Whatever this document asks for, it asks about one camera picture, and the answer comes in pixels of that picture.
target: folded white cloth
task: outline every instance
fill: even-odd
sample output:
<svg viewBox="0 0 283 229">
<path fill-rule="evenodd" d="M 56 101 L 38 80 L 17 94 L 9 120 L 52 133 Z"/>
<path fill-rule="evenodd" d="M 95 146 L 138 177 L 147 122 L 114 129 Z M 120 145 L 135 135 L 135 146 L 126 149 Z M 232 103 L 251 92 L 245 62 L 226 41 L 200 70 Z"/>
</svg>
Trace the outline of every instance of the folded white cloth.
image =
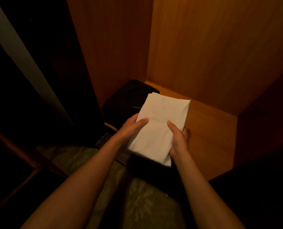
<svg viewBox="0 0 283 229">
<path fill-rule="evenodd" d="M 183 130 L 189 104 L 190 100 L 175 99 L 157 93 L 148 94 L 136 121 L 149 118 L 149 123 L 129 142 L 128 149 L 170 167 L 169 151 L 173 134 L 167 126 L 167 121 L 170 120 Z"/>
</svg>

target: bare skin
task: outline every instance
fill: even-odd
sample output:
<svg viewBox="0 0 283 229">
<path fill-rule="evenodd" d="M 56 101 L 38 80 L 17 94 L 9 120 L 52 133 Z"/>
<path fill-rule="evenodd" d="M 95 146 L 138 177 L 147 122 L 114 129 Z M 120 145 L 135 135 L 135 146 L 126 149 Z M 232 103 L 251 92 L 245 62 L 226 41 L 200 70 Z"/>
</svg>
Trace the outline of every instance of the bare skin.
<svg viewBox="0 0 283 229">
<path fill-rule="evenodd" d="M 149 122 L 147 118 L 135 122 L 137 116 L 129 118 L 95 156 L 38 207 L 21 228 L 84 228 L 117 151 Z M 187 130 L 181 132 L 170 121 L 167 125 L 173 132 L 170 156 L 177 165 L 198 228 L 244 228 L 194 163 L 188 150 Z"/>
</svg>

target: wood grain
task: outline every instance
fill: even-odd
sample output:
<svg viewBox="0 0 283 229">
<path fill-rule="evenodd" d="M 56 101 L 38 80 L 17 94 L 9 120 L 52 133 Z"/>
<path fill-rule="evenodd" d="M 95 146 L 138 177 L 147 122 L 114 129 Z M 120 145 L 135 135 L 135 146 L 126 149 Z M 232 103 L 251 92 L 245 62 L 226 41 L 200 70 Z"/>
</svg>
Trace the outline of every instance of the wood grain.
<svg viewBox="0 0 283 229">
<path fill-rule="evenodd" d="M 185 126 L 191 131 L 189 150 L 198 167 L 210 180 L 233 167 L 237 117 L 149 81 L 163 96 L 190 100 Z"/>
<path fill-rule="evenodd" d="M 239 115 L 283 73 L 283 0 L 154 0 L 147 80 Z"/>
<path fill-rule="evenodd" d="M 153 0 L 67 0 L 99 106 L 146 80 Z"/>
<path fill-rule="evenodd" d="M 238 116 L 234 165 L 283 146 L 283 75 Z"/>
</svg>

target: wooden shelf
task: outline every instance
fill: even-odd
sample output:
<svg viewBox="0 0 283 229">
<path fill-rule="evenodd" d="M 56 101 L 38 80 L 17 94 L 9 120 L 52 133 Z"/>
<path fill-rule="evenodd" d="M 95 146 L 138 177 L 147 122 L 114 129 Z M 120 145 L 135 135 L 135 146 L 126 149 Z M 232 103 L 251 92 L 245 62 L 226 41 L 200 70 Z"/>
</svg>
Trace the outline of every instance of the wooden shelf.
<svg viewBox="0 0 283 229">
<path fill-rule="evenodd" d="M 237 117 L 182 96 L 149 81 L 161 95 L 190 100 L 185 126 L 190 129 L 189 150 L 204 176 L 210 180 L 233 167 Z"/>
</svg>

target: white fabric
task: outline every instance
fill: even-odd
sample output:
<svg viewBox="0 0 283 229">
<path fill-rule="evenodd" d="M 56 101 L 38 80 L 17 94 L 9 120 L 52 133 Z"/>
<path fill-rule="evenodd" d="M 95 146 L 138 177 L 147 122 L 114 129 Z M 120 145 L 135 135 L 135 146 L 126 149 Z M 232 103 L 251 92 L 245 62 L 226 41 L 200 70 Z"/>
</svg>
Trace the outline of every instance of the white fabric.
<svg viewBox="0 0 283 229">
<path fill-rule="evenodd" d="M 137 120 L 149 118 L 136 138 L 129 143 L 129 150 L 165 166 L 171 166 L 169 151 L 172 147 L 172 132 L 167 121 L 184 129 L 190 100 L 180 100 L 157 93 L 148 94 Z"/>
</svg>

